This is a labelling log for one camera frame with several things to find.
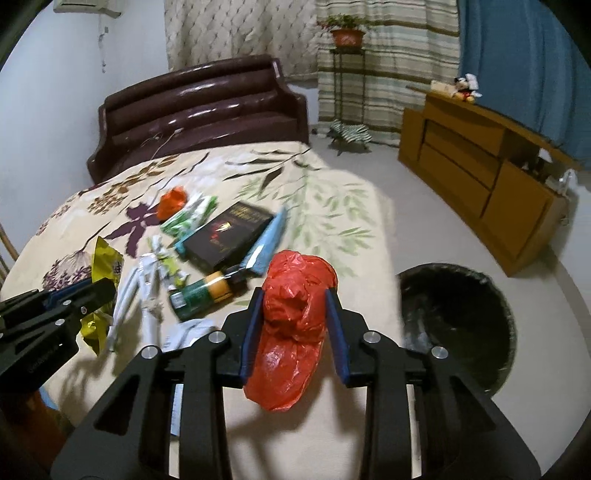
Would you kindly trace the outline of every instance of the plant stand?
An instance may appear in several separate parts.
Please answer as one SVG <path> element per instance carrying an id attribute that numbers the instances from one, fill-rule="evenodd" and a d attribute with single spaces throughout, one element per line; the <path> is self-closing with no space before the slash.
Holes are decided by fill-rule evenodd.
<path id="1" fill-rule="evenodd" d="M 361 124 L 365 120 L 365 50 L 363 48 L 357 47 L 336 47 L 331 48 L 330 52 L 333 56 L 333 83 L 334 83 L 334 90 L 335 90 L 335 119 L 340 121 L 341 127 L 339 131 L 335 131 L 335 136 L 333 138 L 333 142 L 338 143 L 338 153 L 339 156 L 342 152 L 341 146 L 343 141 L 348 141 L 343 136 L 343 55 L 361 55 L 362 57 L 362 75 L 363 75 L 363 88 L 361 94 Z M 339 56 L 339 88 L 338 88 L 338 96 L 337 96 L 337 68 L 336 68 L 336 57 Z"/>

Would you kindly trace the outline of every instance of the blue curtain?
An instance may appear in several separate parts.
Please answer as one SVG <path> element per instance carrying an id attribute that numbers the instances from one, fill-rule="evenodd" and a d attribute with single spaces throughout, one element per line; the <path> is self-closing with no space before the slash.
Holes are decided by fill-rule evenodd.
<path id="1" fill-rule="evenodd" d="M 478 103 L 547 137 L 591 170 L 591 69 L 539 0 L 459 0 L 460 74 Z"/>

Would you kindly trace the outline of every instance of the stuffed toy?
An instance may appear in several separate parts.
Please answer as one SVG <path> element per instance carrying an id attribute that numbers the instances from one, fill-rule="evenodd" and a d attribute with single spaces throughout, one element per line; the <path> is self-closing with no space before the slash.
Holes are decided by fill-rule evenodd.
<path id="1" fill-rule="evenodd" d="M 453 94 L 454 98 L 462 100 L 464 102 L 474 103 L 474 100 L 482 95 L 477 92 L 478 80 L 476 75 L 466 73 L 466 77 L 457 77 L 454 79 L 456 93 Z"/>

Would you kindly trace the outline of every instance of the chair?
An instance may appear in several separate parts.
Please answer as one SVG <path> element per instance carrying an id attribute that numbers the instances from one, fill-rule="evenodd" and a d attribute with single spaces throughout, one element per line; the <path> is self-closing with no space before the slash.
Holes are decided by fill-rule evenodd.
<path id="1" fill-rule="evenodd" d="M 269 55 L 219 60 L 145 80 L 99 108 L 96 183 L 155 157 L 266 141 L 309 143 L 306 99 Z"/>
<path id="2" fill-rule="evenodd" d="M 12 259 L 14 261 L 16 261 L 18 258 L 18 252 L 14 248 L 14 246 L 12 245 L 11 241 L 8 239 L 8 235 L 4 231 L 4 228 L 2 227 L 1 223 L 0 223 L 0 241 L 2 241 L 2 244 L 4 245 L 4 248 L 6 249 L 6 251 L 8 252 L 8 255 L 10 255 L 12 257 Z M 0 287 L 2 285 L 4 285 L 4 281 L 6 280 L 6 277 L 8 276 L 9 271 L 10 271 L 10 268 L 9 268 L 8 264 L 6 263 L 6 261 L 3 259 L 2 252 L 0 252 Z"/>

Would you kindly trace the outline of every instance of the green bottle label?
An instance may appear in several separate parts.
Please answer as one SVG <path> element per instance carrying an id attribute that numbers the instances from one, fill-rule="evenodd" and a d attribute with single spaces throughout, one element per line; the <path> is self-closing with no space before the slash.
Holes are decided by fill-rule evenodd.
<path id="1" fill-rule="evenodd" d="M 178 318 L 185 321 L 194 318 L 198 312 L 210 307 L 214 302 L 203 279 L 173 293 L 170 303 Z"/>

